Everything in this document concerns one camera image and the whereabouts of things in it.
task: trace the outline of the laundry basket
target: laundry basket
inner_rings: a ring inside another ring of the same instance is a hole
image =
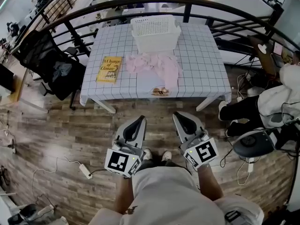
[[[173,50],[181,28],[172,15],[157,15],[131,19],[132,36],[140,53]]]

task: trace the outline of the floor below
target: floor below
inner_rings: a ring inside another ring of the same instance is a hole
[[[232,90],[233,102],[236,94],[237,75],[241,69],[226,68]],[[30,88],[36,90],[39,82],[30,82]],[[0,147],[0,165],[8,169],[10,191],[17,195],[13,199],[17,204],[34,203],[48,205],[45,194],[53,204],[58,205],[57,214],[65,216],[70,224],[88,224],[95,213],[102,207],[112,207],[115,197],[115,176],[108,172],[96,172],[93,179],[87,180],[79,170],[77,163],[84,163],[90,171],[103,168],[107,148],[112,145],[112,138],[117,128],[126,120],[144,115],[147,118],[147,132],[144,148],[162,154],[170,150],[173,160],[184,165],[184,158],[177,147],[172,121],[174,111],[185,111],[196,115],[205,124],[210,136],[214,137],[220,157],[211,162],[213,172],[226,195],[239,194],[261,206],[267,214],[276,206],[281,206],[287,199],[294,171],[294,162],[281,152],[273,152],[262,157],[254,164],[247,183],[237,183],[237,170],[243,161],[232,152],[226,159],[226,166],[220,167],[220,160],[231,149],[224,139],[224,130],[228,123],[218,120],[218,101],[201,112],[195,108],[203,98],[181,99],[126,99],[108,101],[117,109],[116,114],[109,114],[93,102],[85,107],[75,101],[76,110],[69,109],[69,99],[59,101],[55,96],[43,97],[48,114],[7,113],[0,109],[0,120],[9,124],[10,132],[15,136],[17,154],[8,148]],[[37,171],[38,168],[57,172]],[[195,181],[197,176],[191,166]],[[247,178],[247,165],[240,172],[240,182]]]

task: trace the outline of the pink towel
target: pink towel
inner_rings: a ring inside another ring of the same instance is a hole
[[[127,55],[125,60],[126,69],[130,73],[155,71],[164,80],[166,89],[177,87],[179,73],[182,74],[177,58],[166,53]]]

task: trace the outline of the shoe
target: shoe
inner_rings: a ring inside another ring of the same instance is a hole
[[[220,104],[219,104],[219,115],[218,115],[218,117],[219,117],[219,120],[220,120],[220,121],[223,121],[223,120],[220,119],[220,112],[221,112],[221,109],[222,109],[223,107],[226,107],[227,104],[228,104],[228,103],[227,103],[226,101],[222,101],[222,102],[220,102]]]
[[[161,161],[167,161],[169,159],[172,159],[172,153],[170,151],[165,151]]]
[[[150,159],[152,159],[152,153],[151,153],[150,149],[145,149],[144,152],[146,154],[144,155],[143,160],[150,160]]]
[[[238,123],[237,120],[232,120],[229,126],[231,126],[234,122]],[[227,132],[228,132],[228,129],[225,131],[225,136],[230,137],[230,136],[228,136]]]

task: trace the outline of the yellow book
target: yellow book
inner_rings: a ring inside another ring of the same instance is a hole
[[[104,57],[97,82],[116,83],[122,57]]]

